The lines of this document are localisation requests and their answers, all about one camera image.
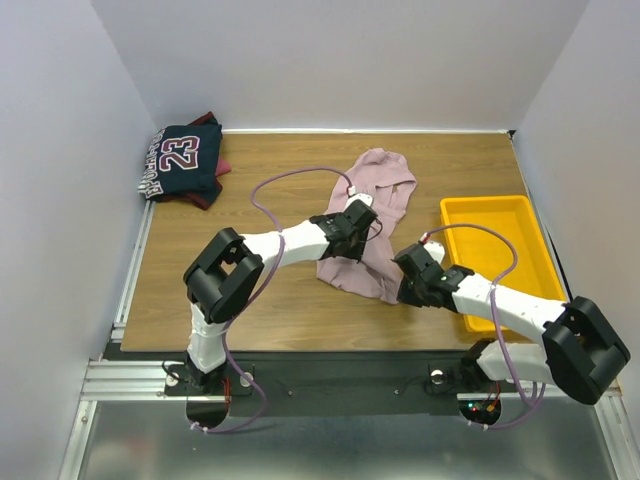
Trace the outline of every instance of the wooden tabletop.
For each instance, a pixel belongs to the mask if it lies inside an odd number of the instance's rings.
[[[375,147],[403,154],[418,180],[407,215],[391,237],[396,252],[440,225],[442,198],[525,194],[503,134],[227,134],[222,156],[233,171],[220,178],[224,190],[215,204],[206,212],[181,202],[156,206],[122,350],[187,347],[186,268],[224,227],[239,233],[274,229],[249,202],[256,184],[306,166],[347,170]],[[336,181],[331,173],[305,173],[265,187],[258,199],[289,227],[323,213]],[[468,347],[486,336],[467,332],[462,317],[444,309],[392,306],[337,290],[317,280],[315,262],[309,262],[278,271],[235,322],[229,344],[236,350],[448,349]]]

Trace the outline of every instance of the stack of folded shirts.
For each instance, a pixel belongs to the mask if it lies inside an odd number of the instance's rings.
[[[138,191],[147,199],[185,199],[208,209],[222,185],[217,177],[231,171],[219,157],[222,125],[213,113],[189,125],[172,125],[152,139]]]

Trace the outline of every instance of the yellow plastic crate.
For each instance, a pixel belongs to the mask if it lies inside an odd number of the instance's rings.
[[[538,297],[566,300],[527,197],[445,198],[440,202],[440,211],[444,225],[483,225],[513,243],[518,252],[518,266],[500,282],[501,285]],[[486,232],[451,228],[444,234],[452,263],[469,267],[489,280],[511,265],[509,248]],[[464,322],[470,332],[495,331],[491,321],[480,317],[464,315]]]

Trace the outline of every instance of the gray wall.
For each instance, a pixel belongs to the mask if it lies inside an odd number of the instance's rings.
[[[158,125],[508,129],[587,0],[92,0]]]
[[[631,349],[625,405],[640,435],[640,3],[593,0],[515,136],[574,292]]]
[[[0,478],[57,478],[155,127],[89,2],[4,2],[0,52]]]

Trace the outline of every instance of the folded clothing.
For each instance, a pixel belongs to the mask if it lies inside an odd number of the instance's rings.
[[[402,272],[392,261],[389,237],[406,213],[409,197],[417,185],[416,178],[404,156],[382,148],[362,154],[346,173],[359,193],[373,197],[372,207],[378,214],[382,231],[376,235],[373,232],[376,226],[370,229],[371,240],[367,241],[360,262],[341,257],[322,260],[318,262],[317,277],[341,290],[396,304]],[[346,180],[340,177],[325,213],[344,210],[347,186]]]
[[[173,125],[156,134],[145,160],[139,191],[147,199],[190,200],[207,209],[222,190],[216,176],[231,166],[219,161],[222,126],[211,112],[190,125]]]

